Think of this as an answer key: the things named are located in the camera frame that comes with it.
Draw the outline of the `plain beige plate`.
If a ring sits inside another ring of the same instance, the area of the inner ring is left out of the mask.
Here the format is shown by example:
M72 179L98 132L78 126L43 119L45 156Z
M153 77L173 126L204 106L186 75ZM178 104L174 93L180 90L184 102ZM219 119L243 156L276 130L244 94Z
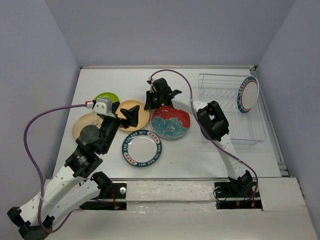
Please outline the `plain beige plate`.
M149 121L150 118L150 112L148 110L144 110L145 104L143 102L140 102L138 100L126 100L120 103L118 109L116 110L116 114L119 118L124 118L125 116L121 113L120 109L126 109L129 110L136 105L139 106L138 111L138 125L137 127L130 126L129 128L123 128L120 129L125 132L134 132L142 129Z

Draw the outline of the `red plate with teal flower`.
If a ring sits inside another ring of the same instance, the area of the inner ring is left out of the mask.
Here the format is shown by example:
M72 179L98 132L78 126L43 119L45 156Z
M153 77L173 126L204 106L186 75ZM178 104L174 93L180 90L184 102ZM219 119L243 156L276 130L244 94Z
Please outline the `red plate with teal flower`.
M150 124L158 136L174 140L183 137L188 132L191 118L184 110L163 105L153 111Z

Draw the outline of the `teal rimmed Hao Wei plate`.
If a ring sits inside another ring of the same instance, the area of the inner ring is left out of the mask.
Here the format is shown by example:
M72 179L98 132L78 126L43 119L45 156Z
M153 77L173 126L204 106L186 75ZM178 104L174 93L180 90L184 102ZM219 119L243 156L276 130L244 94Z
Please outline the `teal rimmed Hao Wei plate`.
M160 137L146 129L127 135L121 146L124 160L136 168L153 165L161 157L162 152L163 145Z

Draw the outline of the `lime green plate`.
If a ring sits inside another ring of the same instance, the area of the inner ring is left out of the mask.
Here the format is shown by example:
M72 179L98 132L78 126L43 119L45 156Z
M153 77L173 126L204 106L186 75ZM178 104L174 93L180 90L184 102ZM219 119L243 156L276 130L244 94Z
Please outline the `lime green plate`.
M102 92L100 94L98 94L95 98L95 100L97 99L111 99L112 102L118 102L119 101L119 97L112 92Z

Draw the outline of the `beige bird pattern plate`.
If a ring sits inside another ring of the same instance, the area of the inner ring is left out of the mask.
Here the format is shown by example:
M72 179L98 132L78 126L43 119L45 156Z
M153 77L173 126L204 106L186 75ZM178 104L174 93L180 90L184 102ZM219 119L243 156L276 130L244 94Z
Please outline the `beige bird pattern plate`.
M94 125L97 128L100 128L102 122L103 122L103 119L100 116L98 116L96 113L93 113L93 112L87 113L87 114L81 116L74 123L73 128L72 128L72 135L73 135L74 140L76 140L80 136L81 130L84 127L89 126L89 125Z

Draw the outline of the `green red rimmed white plate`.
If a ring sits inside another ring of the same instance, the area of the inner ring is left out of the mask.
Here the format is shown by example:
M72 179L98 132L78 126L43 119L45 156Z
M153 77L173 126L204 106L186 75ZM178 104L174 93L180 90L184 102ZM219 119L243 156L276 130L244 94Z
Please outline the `green red rimmed white plate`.
M260 86L254 76L246 77L237 92L237 107L242 114L248 113L257 103Z

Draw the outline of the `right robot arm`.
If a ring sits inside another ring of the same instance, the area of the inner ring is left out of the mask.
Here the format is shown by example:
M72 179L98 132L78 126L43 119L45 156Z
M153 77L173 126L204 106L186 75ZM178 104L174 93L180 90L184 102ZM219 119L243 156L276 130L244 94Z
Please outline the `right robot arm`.
M186 97L182 91L171 89L164 78L150 77L147 83L150 89L146 92L144 110L153 112L150 119L153 131L167 140L178 139L190 127L178 115L183 114L187 119L193 116L203 136L217 148L227 170L231 192L235 196L246 193L253 184L253 170L236 156L229 122L218 102L198 101L192 95Z

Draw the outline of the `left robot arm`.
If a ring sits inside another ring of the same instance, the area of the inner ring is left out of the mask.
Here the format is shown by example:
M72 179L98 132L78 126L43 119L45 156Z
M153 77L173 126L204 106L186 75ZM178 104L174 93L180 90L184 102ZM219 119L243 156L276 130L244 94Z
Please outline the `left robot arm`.
M77 147L57 174L45 183L40 180L40 192L20 207L12 207L7 215L18 227L24 240L44 240L58 230L70 213L85 202L98 197L114 197L113 182L97 171L120 127L138 125L138 116L125 114L101 115L100 127L85 126L76 139Z

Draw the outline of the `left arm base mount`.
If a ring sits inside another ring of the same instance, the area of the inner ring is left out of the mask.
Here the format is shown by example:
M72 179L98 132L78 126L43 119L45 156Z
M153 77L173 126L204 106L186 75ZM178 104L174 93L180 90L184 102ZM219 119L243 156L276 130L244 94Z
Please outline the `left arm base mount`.
M84 211L125 211L127 209L127 182L113 181L109 193L100 193L79 208Z

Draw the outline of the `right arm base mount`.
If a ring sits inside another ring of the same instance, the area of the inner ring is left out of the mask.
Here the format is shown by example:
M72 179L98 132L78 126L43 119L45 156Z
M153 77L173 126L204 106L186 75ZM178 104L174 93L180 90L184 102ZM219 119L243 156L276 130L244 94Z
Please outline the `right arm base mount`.
M221 181L214 183L213 197L218 210L263 209L259 189L256 182L252 182L244 192L236 193L231 189L231 183Z

